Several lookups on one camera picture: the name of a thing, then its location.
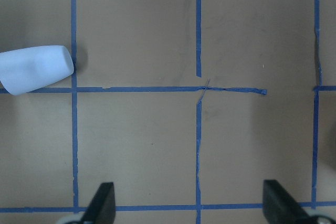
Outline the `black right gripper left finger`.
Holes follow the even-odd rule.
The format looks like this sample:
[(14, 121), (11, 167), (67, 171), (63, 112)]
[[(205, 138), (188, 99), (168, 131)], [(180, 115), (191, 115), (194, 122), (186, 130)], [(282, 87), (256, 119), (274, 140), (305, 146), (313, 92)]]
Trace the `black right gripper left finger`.
[(88, 208), (83, 214), (73, 214), (59, 219), (59, 223), (108, 223), (112, 224), (116, 217), (116, 200), (114, 183), (100, 184)]

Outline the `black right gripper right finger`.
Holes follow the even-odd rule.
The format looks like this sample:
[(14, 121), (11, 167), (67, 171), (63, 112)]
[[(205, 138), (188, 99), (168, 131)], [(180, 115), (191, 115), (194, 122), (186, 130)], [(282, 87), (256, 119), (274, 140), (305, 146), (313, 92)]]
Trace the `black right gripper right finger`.
[(275, 179), (263, 181), (263, 215), (268, 223), (335, 223), (317, 211), (305, 211)]

